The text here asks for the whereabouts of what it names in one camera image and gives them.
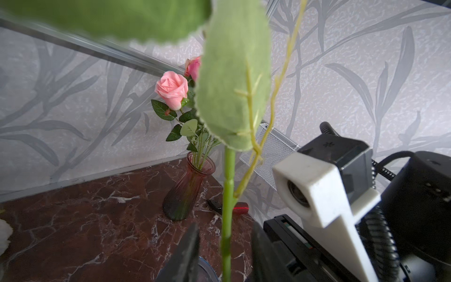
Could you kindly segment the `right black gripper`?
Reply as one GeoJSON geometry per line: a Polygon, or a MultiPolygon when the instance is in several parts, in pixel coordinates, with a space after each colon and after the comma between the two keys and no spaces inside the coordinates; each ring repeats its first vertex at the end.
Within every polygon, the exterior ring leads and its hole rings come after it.
{"type": "MultiPolygon", "coordinates": [[[[356,225],[377,282],[451,279],[451,159],[433,152],[399,152],[408,162],[380,202],[356,225]]],[[[264,223],[292,282],[360,282],[286,215],[264,223]]]]}

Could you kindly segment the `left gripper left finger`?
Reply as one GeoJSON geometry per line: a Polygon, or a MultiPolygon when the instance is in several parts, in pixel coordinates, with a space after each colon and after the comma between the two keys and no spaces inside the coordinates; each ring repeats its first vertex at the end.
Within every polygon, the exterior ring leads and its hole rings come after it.
{"type": "Polygon", "coordinates": [[[196,282],[200,230],[193,223],[181,238],[176,251],[157,276],[157,282],[196,282]]]}

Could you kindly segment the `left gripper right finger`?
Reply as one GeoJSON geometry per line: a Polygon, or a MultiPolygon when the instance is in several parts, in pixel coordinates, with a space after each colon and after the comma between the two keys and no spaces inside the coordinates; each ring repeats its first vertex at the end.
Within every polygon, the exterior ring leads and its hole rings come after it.
{"type": "Polygon", "coordinates": [[[288,269],[283,265],[263,228],[255,223],[251,234],[252,282],[292,282],[288,269]]]}

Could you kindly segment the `dark red glass vase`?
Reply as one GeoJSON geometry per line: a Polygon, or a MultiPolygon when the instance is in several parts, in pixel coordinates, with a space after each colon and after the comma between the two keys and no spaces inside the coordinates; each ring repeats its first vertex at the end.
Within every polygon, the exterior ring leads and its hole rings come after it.
{"type": "Polygon", "coordinates": [[[216,171],[216,165],[206,157],[201,169],[194,165],[194,153],[186,157],[183,176],[170,189],[163,201],[163,212],[170,220],[178,222],[188,217],[197,202],[197,196],[204,179],[216,171]]]}

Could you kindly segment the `light pink artificial rose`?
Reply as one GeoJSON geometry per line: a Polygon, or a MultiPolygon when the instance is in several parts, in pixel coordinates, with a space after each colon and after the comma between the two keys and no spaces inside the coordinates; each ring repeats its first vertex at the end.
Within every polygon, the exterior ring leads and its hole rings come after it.
{"type": "Polygon", "coordinates": [[[190,81],[181,74],[168,71],[157,81],[155,92],[160,98],[159,101],[151,100],[155,114],[165,121],[175,122],[166,141],[174,142],[185,137],[193,165],[202,170],[213,146],[213,138],[196,115],[190,81]]]}

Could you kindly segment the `large cream pink rose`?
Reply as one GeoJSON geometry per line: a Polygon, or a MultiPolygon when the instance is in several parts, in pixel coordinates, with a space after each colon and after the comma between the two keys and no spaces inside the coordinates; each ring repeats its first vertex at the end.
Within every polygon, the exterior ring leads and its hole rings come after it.
{"type": "Polygon", "coordinates": [[[260,1],[2,1],[17,18],[94,38],[176,43],[207,29],[196,82],[197,117],[224,146],[223,281],[231,280],[232,211],[261,162],[256,129],[275,111],[286,73],[270,78],[268,17],[260,1]],[[237,152],[252,151],[251,168],[234,184],[237,152]]]}

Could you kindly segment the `purple glass vase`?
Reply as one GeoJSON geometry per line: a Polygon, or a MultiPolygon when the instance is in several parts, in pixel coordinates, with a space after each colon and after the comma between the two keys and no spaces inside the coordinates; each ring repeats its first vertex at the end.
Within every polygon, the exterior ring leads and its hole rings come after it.
{"type": "Polygon", "coordinates": [[[196,282],[219,282],[212,266],[202,257],[198,258],[198,272],[196,282]]]}

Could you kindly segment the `magenta artificial rose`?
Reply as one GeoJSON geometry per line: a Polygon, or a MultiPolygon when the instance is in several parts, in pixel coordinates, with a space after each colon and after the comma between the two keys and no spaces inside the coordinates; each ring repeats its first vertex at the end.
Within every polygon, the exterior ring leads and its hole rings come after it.
{"type": "Polygon", "coordinates": [[[198,56],[186,60],[184,72],[185,77],[191,77],[192,80],[194,80],[195,82],[197,81],[198,72],[201,66],[201,58],[201,56],[198,56]]]}

